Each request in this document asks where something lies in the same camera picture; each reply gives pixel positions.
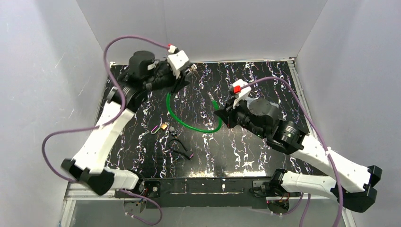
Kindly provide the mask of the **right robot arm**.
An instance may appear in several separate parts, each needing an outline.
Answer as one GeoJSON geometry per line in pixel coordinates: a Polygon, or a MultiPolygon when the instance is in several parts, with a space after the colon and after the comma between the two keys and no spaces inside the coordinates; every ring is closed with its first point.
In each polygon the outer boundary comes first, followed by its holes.
{"type": "Polygon", "coordinates": [[[336,200],[354,212],[367,211],[376,201],[381,168],[358,165],[323,145],[292,121],[282,120],[277,104],[265,99],[229,99],[214,114],[228,127],[241,126],[266,141],[273,150],[303,160],[323,174],[304,175],[277,169],[259,191],[303,192],[336,200]]]}

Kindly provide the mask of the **small brass padlock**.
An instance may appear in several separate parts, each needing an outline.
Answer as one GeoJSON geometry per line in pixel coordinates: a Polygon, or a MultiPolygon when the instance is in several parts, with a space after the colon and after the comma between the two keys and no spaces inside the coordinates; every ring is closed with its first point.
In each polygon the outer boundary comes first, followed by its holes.
{"type": "Polygon", "coordinates": [[[151,130],[151,134],[154,135],[156,134],[159,130],[166,130],[168,128],[168,123],[162,123],[160,125],[155,126],[152,130],[151,130]]]}

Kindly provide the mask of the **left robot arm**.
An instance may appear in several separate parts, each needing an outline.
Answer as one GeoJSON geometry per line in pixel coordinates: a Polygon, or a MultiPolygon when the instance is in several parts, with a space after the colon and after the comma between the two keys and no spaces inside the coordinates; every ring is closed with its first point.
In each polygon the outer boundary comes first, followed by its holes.
{"type": "Polygon", "coordinates": [[[130,57],[126,71],[117,78],[126,100],[124,111],[113,123],[104,125],[122,107],[122,98],[117,87],[113,87],[97,121],[99,128],[90,133],[73,158],[63,160],[62,169],[97,195],[119,189],[143,195],[145,180],[141,174],[133,170],[105,167],[105,161],[126,124],[146,102],[148,94],[164,88],[177,92],[189,84],[185,80],[189,74],[190,60],[183,50],[170,50],[163,61],[156,60],[152,52],[136,51],[130,57]]]}

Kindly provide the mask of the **green cable lock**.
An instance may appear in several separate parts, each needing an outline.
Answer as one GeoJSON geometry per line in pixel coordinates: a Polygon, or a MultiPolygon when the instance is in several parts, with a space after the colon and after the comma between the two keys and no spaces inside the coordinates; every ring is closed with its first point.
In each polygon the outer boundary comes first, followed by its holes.
{"type": "Polygon", "coordinates": [[[218,125],[217,125],[217,127],[216,127],[215,129],[212,129],[212,130],[199,129],[199,128],[196,128],[196,127],[194,127],[194,126],[188,125],[187,123],[185,123],[184,121],[182,121],[181,119],[179,119],[179,118],[175,115],[175,113],[174,113],[174,111],[173,111],[173,109],[172,109],[172,107],[171,107],[171,97],[172,97],[172,94],[171,94],[171,93],[168,93],[168,94],[166,95],[166,107],[167,107],[168,113],[171,115],[171,117],[172,117],[175,121],[177,121],[179,124],[183,125],[184,127],[188,128],[188,129],[190,129],[190,130],[196,131],[196,132],[211,134],[211,133],[218,132],[218,131],[221,129],[221,127],[223,126],[223,121],[222,121],[220,118],[218,118],[218,125]]]}

